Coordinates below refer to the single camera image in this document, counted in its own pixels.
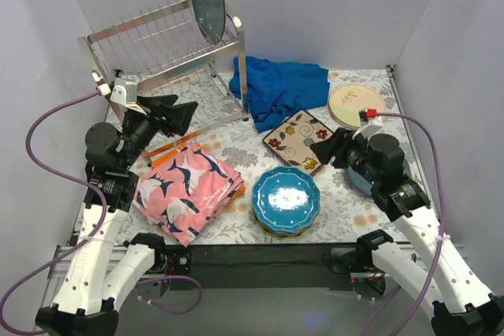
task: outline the dish rack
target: dish rack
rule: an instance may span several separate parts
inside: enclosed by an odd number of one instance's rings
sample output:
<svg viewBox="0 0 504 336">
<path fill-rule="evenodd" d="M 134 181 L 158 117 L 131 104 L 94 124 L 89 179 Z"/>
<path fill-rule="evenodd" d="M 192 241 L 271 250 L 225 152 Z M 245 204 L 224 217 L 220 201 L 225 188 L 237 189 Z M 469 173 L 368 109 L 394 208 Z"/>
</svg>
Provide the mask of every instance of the dish rack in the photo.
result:
<svg viewBox="0 0 504 336">
<path fill-rule="evenodd" d="M 154 137 L 147 152 L 154 156 L 204 132 L 240 117 L 248 120 L 243 25 L 226 4 L 226 27 L 217 43 L 202 35 L 192 0 L 158 6 L 137 17 L 78 39 L 91 74 L 98 84 L 111 84 L 117 76 L 136 81 L 138 94 L 177 94 L 177 103 L 197 101 L 198 108 L 182 138 Z M 242 101 L 229 90 L 217 72 L 215 61 L 238 54 Z M 110 108 L 120 126 L 124 113 L 115 103 Z"/>
</svg>

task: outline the blue bowl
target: blue bowl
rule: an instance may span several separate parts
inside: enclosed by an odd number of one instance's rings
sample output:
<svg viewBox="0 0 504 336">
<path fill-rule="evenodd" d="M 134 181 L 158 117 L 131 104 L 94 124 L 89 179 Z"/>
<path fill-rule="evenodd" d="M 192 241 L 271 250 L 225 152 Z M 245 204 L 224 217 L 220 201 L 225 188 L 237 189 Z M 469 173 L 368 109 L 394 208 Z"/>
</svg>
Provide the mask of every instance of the blue bowl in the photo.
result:
<svg viewBox="0 0 504 336">
<path fill-rule="evenodd" d="M 402 162 L 402 166 L 404 167 L 404 173 L 406 173 L 409 177 L 411 177 L 411 169 L 410 165 L 406 161 L 406 159 Z M 348 175 L 348 179 L 352 182 L 352 184 L 363 194 L 370 196 L 371 195 L 371 184 L 365 181 L 365 179 L 356 173 L 352 168 L 346 169 L 346 174 Z"/>
<path fill-rule="evenodd" d="M 321 192 L 312 177 L 296 167 L 276 167 L 261 175 L 252 189 L 258 221 L 271 231 L 296 234 L 318 214 Z"/>
</svg>

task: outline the blue cloth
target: blue cloth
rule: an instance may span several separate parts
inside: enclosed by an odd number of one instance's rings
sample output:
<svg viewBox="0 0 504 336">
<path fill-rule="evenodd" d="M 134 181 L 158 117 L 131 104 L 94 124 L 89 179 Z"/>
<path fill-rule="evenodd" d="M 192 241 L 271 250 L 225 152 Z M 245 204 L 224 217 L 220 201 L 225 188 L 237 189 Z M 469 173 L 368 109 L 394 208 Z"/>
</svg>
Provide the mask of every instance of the blue cloth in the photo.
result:
<svg viewBox="0 0 504 336">
<path fill-rule="evenodd" d="M 241 98 L 237 57 L 233 64 L 235 75 L 229 89 Z M 328 70 L 319 65 L 246 57 L 246 81 L 250 114 L 259 132 L 278 127 L 301 109 L 328 103 Z"/>
</svg>

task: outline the yellow plate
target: yellow plate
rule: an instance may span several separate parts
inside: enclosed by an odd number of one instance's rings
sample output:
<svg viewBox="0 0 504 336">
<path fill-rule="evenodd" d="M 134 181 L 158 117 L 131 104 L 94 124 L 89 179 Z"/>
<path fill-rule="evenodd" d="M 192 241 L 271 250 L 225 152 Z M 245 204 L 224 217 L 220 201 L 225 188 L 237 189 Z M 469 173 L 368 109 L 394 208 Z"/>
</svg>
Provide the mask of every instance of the yellow plate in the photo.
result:
<svg viewBox="0 0 504 336">
<path fill-rule="evenodd" d="M 361 126 L 359 111 L 364 108 L 386 112 L 384 99 L 372 88 L 358 83 L 337 87 L 329 96 L 329 109 L 343 126 L 358 129 Z"/>
</svg>

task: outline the pink cloth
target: pink cloth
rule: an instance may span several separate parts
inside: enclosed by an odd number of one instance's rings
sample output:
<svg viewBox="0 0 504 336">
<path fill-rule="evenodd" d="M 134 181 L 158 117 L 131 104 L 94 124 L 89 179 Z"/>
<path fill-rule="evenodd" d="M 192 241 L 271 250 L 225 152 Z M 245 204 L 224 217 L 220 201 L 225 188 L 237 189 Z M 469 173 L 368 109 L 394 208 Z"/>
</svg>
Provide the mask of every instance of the pink cloth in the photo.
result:
<svg viewBox="0 0 504 336">
<path fill-rule="evenodd" d="M 187 247 L 242 184 L 229 164 L 188 145 L 140 181 L 134 204 L 150 223 Z"/>
</svg>

